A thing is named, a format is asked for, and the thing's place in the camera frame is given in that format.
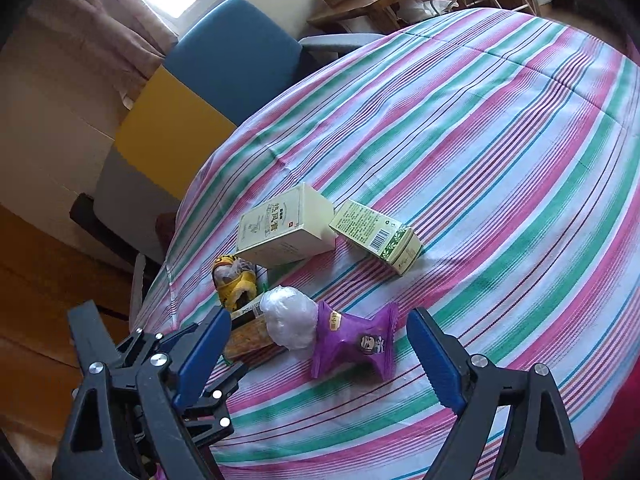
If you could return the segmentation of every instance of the purple snack package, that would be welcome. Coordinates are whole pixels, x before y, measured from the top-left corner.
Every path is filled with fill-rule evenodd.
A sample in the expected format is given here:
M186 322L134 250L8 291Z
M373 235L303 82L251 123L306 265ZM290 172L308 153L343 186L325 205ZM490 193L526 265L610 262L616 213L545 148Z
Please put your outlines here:
M373 319L336 312L324 300L318 303L316 346L311 376L317 379L345 361L371 363L383 381L394 373L394 332L398 304L387 303Z

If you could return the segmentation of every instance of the curtain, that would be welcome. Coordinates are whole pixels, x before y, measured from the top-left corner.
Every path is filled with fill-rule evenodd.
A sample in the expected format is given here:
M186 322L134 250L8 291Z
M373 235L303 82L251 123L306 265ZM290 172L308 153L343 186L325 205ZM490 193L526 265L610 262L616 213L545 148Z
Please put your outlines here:
M27 14L106 78L127 107L178 41L142 0L34 0Z

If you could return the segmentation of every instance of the white plastic bag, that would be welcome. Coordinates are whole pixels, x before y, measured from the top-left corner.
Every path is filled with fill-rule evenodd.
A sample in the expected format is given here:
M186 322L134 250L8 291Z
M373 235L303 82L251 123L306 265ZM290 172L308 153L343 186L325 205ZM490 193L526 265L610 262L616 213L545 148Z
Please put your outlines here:
M277 286L260 300L267 332L273 342L289 350L308 348L316 342L318 306L292 286Z

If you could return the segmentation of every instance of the yellow label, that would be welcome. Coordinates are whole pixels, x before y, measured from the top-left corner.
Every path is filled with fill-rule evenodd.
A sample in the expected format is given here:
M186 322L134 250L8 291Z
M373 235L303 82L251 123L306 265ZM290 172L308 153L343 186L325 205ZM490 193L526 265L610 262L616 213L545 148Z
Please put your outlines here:
M335 310L331 311L329 315L329 330L331 332L335 332L340 328L340 320L342 319L342 314L340 312L336 312Z

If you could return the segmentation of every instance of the gray armrest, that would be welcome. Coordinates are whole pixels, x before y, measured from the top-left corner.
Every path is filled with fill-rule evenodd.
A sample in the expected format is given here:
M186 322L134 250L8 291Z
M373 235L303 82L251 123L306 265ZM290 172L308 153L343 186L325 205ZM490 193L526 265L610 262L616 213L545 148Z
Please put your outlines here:
M348 54L372 41L384 38L383 34L325 34L302 38L300 45L306 50L315 52L337 52Z

